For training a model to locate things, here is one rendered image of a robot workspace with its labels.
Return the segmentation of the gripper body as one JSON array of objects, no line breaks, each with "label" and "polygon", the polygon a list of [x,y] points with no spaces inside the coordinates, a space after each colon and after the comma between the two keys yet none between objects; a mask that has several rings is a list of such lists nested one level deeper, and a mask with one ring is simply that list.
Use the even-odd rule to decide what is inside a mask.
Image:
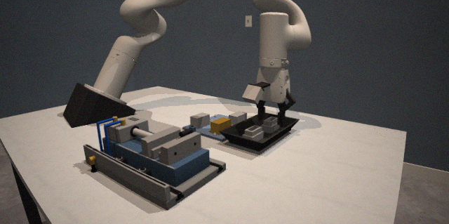
[{"label": "gripper body", "polygon": [[288,101],[285,98],[286,89],[290,93],[290,78],[288,70],[285,67],[282,69],[259,68],[256,84],[260,82],[270,84],[270,86],[264,88],[264,93],[260,100],[271,103],[284,103],[284,101]]}]

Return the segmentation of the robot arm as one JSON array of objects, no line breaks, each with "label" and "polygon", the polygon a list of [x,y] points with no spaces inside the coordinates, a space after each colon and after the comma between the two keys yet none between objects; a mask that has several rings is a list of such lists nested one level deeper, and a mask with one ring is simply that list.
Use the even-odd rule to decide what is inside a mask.
[{"label": "robot arm", "polygon": [[[121,36],[112,46],[94,86],[84,85],[107,98],[120,100],[123,90],[143,50],[160,40],[166,21],[155,8],[172,8],[187,0],[125,0],[120,7],[122,20],[138,33]],[[303,51],[311,44],[311,33],[300,7],[291,0],[252,0],[260,15],[260,64],[282,69],[289,64],[288,51]],[[268,13],[271,12],[271,13]],[[289,23],[289,24],[288,24]],[[248,84],[242,98],[258,104],[269,83]]]}]

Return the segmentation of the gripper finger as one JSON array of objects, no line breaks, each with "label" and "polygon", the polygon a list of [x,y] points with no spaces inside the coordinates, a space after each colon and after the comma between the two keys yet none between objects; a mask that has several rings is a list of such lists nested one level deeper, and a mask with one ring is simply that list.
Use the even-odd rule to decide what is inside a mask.
[{"label": "gripper finger", "polygon": [[265,118],[265,104],[266,101],[263,102],[263,100],[260,100],[258,104],[256,104],[258,108],[258,121],[261,121]]},{"label": "gripper finger", "polygon": [[278,120],[277,120],[278,125],[281,125],[285,121],[286,110],[296,103],[295,99],[292,97],[292,95],[288,92],[287,89],[286,89],[286,97],[289,100],[289,103],[287,105],[285,101],[283,104],[277,103],[279,106]]}]

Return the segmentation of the orange rectangular block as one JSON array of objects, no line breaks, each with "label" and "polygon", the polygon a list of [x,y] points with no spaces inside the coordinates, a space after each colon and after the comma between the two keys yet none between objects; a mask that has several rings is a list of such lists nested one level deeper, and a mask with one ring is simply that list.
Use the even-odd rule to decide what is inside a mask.
[{"label": "orange rectangular block", "polygon": [[219,131],[226,129],[230,126],[231,126],[231,119],[222,117],[210,122],[210,132],[211,133],[216,132],[217,135],[220,135],[221,133]]}]

